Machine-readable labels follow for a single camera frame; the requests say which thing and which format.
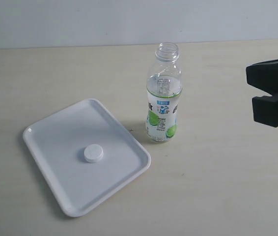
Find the clear plastic drink bottle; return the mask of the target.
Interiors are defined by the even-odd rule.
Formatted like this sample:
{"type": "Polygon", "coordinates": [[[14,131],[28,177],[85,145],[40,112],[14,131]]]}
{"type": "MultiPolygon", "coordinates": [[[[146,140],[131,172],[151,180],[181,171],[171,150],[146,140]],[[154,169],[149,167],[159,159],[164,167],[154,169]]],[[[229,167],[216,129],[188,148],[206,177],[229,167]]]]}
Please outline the clear plastic drink bottle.
{"type": "Polygon", "coordinates": [[[156,142],[170,140],[177,130],[181,78],[178,46],[170,42],[159,44],[146,82],[148,113],[145,128],[149,138],[156,142]]]}

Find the white bottle cap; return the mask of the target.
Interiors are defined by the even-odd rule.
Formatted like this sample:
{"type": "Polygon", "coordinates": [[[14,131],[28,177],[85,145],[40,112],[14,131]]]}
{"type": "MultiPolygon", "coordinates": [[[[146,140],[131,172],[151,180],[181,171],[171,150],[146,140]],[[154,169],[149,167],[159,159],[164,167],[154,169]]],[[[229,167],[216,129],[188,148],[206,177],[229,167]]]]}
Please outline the white bottle cap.
{"type": "Polygon", "coordinates": [[[98,144],[90,144],[84,149],[84,159],[87,163],[97,163],[104,156],[103,148],[98,144]]]}

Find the white rectangular plastic tray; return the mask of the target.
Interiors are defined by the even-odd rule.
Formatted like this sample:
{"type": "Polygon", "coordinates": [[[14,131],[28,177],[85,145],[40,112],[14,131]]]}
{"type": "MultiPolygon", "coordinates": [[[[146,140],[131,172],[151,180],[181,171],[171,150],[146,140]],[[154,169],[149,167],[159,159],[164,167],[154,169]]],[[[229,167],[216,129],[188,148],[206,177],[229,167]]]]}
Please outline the white rectangular plastic tray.
{"type": "Polygon", "coordinates": [[[23,139],[69,217],[89,213],[151,164],[146,149],[96,99],[30,125],[23,139]]]}

